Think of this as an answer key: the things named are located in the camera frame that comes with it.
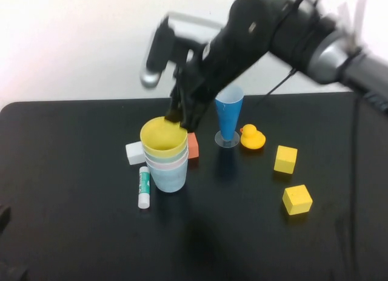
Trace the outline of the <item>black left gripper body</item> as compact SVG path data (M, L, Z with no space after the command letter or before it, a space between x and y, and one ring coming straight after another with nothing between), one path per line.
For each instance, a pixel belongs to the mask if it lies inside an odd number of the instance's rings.
M0 205L0 234L3 233L11 219L11 207Z

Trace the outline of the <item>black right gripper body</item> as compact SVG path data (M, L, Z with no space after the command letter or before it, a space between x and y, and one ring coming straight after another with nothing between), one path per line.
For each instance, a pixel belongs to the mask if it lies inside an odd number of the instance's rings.
M237 42L218 35L177 74L172 102L205 114L216 95L242 72Z

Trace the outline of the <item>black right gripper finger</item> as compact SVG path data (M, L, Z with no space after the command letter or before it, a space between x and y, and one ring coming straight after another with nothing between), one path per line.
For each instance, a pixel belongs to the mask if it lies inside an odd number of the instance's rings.
M198 128L201 118L201 110L182 109L180 126L188 132L194 132Z
M178 102L170 103L165 119L171 123L180 123L182 121L182 110Z

